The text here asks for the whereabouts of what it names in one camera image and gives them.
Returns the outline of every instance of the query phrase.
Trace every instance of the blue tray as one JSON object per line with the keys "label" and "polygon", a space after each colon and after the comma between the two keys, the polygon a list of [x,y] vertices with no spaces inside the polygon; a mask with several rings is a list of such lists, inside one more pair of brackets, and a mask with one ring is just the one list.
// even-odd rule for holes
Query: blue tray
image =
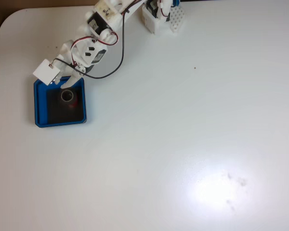
{"label": "blue tray", "polygon": [[66,83],[69,77],[62,77],[61,81],[58,85],[50,84],[45,85],[39,79],[34,83],[34,108],[35,108],[35,124],[40,128],[46,127],[54,127],[54,126],[61,126],[61,125],[70,125],[70,124],[82,124],[87,121],[87,113],[86,113],[86,100],[85,100],[85,84],[83,78],[81,78],[74,86],[73,89],[77,89],[78,94],[80,94],[82,109],[83,109],[83,116],[78,118],[77,121],[71,122],[56,122],[50,123],[49,122],[49,114],[48,112],[48,103],[47,103],[47,92],[49,90],[60,90],[62,84]]}

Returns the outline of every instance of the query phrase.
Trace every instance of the white table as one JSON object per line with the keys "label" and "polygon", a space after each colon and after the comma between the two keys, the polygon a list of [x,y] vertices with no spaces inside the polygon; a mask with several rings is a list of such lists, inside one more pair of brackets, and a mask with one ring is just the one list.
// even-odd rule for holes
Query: white table
{"label": "white table", "polygon": [[87,123],[44,129],[31,73],[90,8],[3,23],[0,231],[289,231],[289,0],[182,7],[177,36],[133,15],[123,66],[85,79]]}

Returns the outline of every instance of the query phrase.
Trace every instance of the cable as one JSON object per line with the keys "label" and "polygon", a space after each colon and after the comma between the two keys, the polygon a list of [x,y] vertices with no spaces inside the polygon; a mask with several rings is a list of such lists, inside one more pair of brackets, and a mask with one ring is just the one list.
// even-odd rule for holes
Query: cable
{"label": "cable", "polygon": [[105,75],[105,76],[102,76],[102,77],[90,76],[90,75],[88,75],[88,74],[86,74],[86,73],[84,73],[84,72],[81,72],[81,71],[77,70],[73,65],[68,64],[67,62],[65,62],[65,61],[63,61],[63,60],[61,60],[61,59],[55,58],[54,60],[58,60],[58,61],[64,63],[65,65],[71,67],[73,70],[75,70],[75,71],[77,71],[78,73],[81,73],[81,74],[83,74],[84,76],[87,76],[87,77],[89,77],[89,78],[101,79],[101,78],[106,78],[106,77],[112,75],[113,73],[115,73],[115,72],[121,67],[121,65],[122,65],[122,63],[123,63],[123,59],[124,59],[124,18],[125,18],[125,13],[123,14],[123,24],[122,24],[122,58],[121,58],[121,62],[120,62],[119,65],[116,67],[116,69],[113,70],[112,72],[110,72],[109,74],[107,74],[107,75]]}
{"label": "cable", "polygon": [[140,1],[141,1],[141,0],[135,0],[134,2],[132,2],[132,3],[122,12],[122,16],[123,16],[123,23],[122,23],[122,58],[121,58],[121,61],[120,61],[119,65],[116,67],[115,70],[113,70],[112,72],[110,72],[109,74],[107,74],[107,75],[105,75],[105,76],[102,76],[102,77],[94,77],[94,76],[90,76],[90,75],[88,75],[88,74],[86,74],[86,73],[84,73],[84,72],[81,72],[81,71],[77,70],[72,64],[69,64],[69,63],[67,63],[67,62],[65,62],[65,61],[63,61],[63,60],[61,60],[61,59],[55,58],[55,59],[53,60],[53,62],[54,62],[55,60],[58,60],[58,61],[64,63],[65,65],[71,67],[73,70],[77,71],[78,73],[81,73],[81,74],[83,74],[84,76],[87,76],[87,77],[89,77],[89,78],[94,78],[94,79],[106,78],[106,77],[112,75],[113,73],[115,73],[115,72],[121,67],[121,65],[122,65],[122,63],[123,63],[123,59],[124,59],[124,24],[125,24],[125,14],[126,14],[126,13],[129,13],[129,12],[130,12],[129,9],[130,9],[132,6],[134,6],[135,4],[139,3]]}
{"label": "cable", "polygon": [[168,15],[164,15],[162,8],[160,8],[160,12],[162,13],[162,15],[163,15],[164,17],[168,18]]}
{"label": "cable", "polygon": [[[118,41],[119,41],[119,36],[117,35],[117,33],[116,33],[115,31],[111,31],[111,34],[112,34],[112,35],[115,35],[115,36],[117,37],[116,42],[114,42],[114,43],[112,43],[112,44],[109,44],[109,43],[106,43],[106,42],[104,42],[104,41],[102,41],[102,40],[100,40],[100,39],[98,39],[98,41],[99,41],[100,43],[102,43],[102,44],[107,45],[107,46],[116,45],[116,44],[118,43]],[[73,58],[73,48],[75,47],[75,45],[76,45],[78,42],[83,41],[83,40],[85,40],[85,39],[93,39],[93,40],[95,41],[95,39],[94,39],[93,36],[85,36],[85,37],[79,38],[79,39],[77,39],[75,42],[73,42],[73,44],[72,44],[72,46],[71,46],[71,56],[72,56],[73,65],[77,65],[77,63],[74,61],[74,58]]]}
{"label": "cable", "polygon": [[107,45],[107,46],[116,45],[116,44],[118,43],[118,41],[119,41],[119,36],[117,35],[117,33],[116,33],[115,31],[111,31],[111,34],[112,34],[112,35],[115,35],[115,36],[117,37],[117,41],[115,41],[113,44],[106,43],[106,42],[104,42],[104,41],[102,41],[102,40],[99,40],[99,39],[98,39],[98,41],[99,41],[100,43],[102,43],[102,44]]}
{"label": "cable", "polygon": [[82,37],[82,38],[79,38],[77,39],[75,42],[73,42],[72,46],[71,46],[71,56],[72,56],[72,63],[73,65],[76,65],[77,63],[74,61],[74,58],[73,58],[73,48],[74,46],[79,42],[79,41],[83,41],[85,39],[91,39],[92,37],[91,36],[85,36],[85,37]]}

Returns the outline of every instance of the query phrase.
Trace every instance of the robotic arm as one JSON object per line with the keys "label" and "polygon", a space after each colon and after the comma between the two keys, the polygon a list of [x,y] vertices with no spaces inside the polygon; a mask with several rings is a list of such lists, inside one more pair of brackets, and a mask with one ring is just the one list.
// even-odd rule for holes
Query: robotic arm
{"label": "robotic arm", "polygon": [[[78,38],[64,43],[59,55],[52,62],[45,59],[33,74],[46,85],[52,82],[58,84],[63,75],[71,75],[61,88],[72,87],[84,75],[89,76],[87,73],[99,64],[108,46],[117,44],[119,37],[116,31],[123,26],[124,33],[124,22],[142,4],[144,24],[151,33],[156,34],[160,24],[168,21],[171,21],[172,31],[174,26],[176,29],[180,26],[179,20],[176,21],[174,15],[171,17],[171,10],[179,8],[178,0],[99,0],[86,14],[86,22],[79,28]],[[119,66],[108,75],[89,77],[105,78],[116,72],[122,62],[123,56]]]}

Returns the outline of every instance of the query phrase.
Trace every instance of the blue plastic container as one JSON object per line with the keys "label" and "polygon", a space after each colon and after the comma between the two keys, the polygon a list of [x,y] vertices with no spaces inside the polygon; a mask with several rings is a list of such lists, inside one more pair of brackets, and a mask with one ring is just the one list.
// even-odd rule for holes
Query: blue plastic container
{"label": "blue plastic container", "polygon": [[63,108],[60,112],[61,104],[59,104],[56,98],[54,98],[54,92],[60,90],[62,84],[64,84],[69,77],[62,77],[58,85],[50,84],[45,85],[39,79],[34,83],[34,108],[35,108],[35,124],[40,128],[54,127],[70,124],[82,124],[87,121],[86,113],[86,100],[85,100],[85,86],[84,80],[81,78],[74,86],[73,90],[77,91],[78,105],[77,105],[77,117],[73,117],[76,109],[67,110]]}

